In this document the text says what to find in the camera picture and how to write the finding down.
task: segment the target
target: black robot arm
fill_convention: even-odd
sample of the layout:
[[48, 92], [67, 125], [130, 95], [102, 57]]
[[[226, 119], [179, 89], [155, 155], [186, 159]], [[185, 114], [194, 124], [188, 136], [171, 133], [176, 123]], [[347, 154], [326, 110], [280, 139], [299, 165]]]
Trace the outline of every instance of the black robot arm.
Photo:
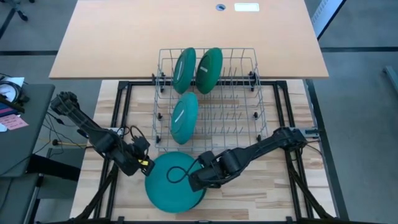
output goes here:
[[127, 144], [114, 131], [103, 129], [80, 110], [77, 97], [71, 92], [61, 92], [51, 102], [51, 109], [59, 115], [71, 119], [84, 131], [94, 149], [102, 157], [113, 160], [126, 175], [133, 175], [138, 169], [149, 175], [154, 162], [146, 156], [150, 144], [143, 137], [134, 139], [133, 144]]
[[228, 149], [217, 156], [207, 151], [198, 158], [203, 168], [189, 175], [189, 183], [194, 192], [208, 187], [220, 188], [237, 178], [258, 157], [278, 148], [293, 151], [306, 144], [306, 139], [298, 129], [279, 128], [271, 137], [244, 149]]

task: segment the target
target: metal wire rack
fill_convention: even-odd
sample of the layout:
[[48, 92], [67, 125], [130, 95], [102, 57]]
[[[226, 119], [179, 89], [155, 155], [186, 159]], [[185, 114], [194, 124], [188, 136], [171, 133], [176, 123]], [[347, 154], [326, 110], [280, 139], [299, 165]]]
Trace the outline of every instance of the metal wire rack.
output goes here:
[[[195, 49], [197, 63], [208, 49]], [[212, 91], [198, 98], [198, 118], [194, 134], [184, 145], [176, 143], [170, 133], [171, 117], [180, 95], [173, 87], [175, 64], [183, 49], [161, 49], [155, 80], [152, 137], [155, 147], [165, 151], [207, 151], [247, 147], [268, 137], [259, 70], [254, 49], [223, 48], [223, 69]]]

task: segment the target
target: wooden tabletop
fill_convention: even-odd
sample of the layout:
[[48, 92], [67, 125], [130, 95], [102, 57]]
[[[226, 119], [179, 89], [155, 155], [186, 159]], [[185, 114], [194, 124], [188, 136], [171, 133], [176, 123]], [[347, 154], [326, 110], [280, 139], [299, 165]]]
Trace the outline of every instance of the wooden tabletop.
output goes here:
[[[288, 80], [289, 96], [297, 127], [312, 127], [313, 121], [308, 100], [301, 80]], [[117, 80], [102, 82], [94, 120], [102, 127], [109, 127], [117, 92]], [[268, 131], [279, 126], [275, 108], [275, 99], [271, 86], [263, 86], [263, 102], [266, 107]], [[137, 125], [152, 139], [152, 118], [154, 106], [154, 86], [134, 86], [127, 125]], [[164, 152], [154, 147], [150, 140], [152, 159]], [[310, 143], [319, 148], [318, 143]], [[196, 157], [199, 152], [191, 153]], [[303, 163], [309, 189], [331, 215], [335, 215], [330, 188], [328, 185], [323, 160], [319, 152], [305, 147]], [[77, 216], [98, 189], [103, 159], [92, 149], [87, 149], [80, 179], [73, 202], [71, 217]], [[277, 149], [251, 162], [240, 177], [225, 184], [220, 189], [209, 189], [205, 198], [194, 209], [180, 214], [165, 213], [155, 208], [149, 201], [144, 187], [145, 177], [137, 172], [131, 177], [119, 173], [118, 186], [113, 208], [113, 220], [125, 216], [126, 220], [285, 220], [286, 216], [294, 217], [289, 178], [286, 169], [284, 152]], [[300, 206], [305, 216], [302, 193], [298, 191]], [[107, 195], [104, 197], [104, 216]]]
[[235, 8], [249, 2], [256, 1], [78, 1], [50, 78], [149, 77], [160, 49], [187, 47], [254, 48], [262, 77], [328, 76], [303, 0]]

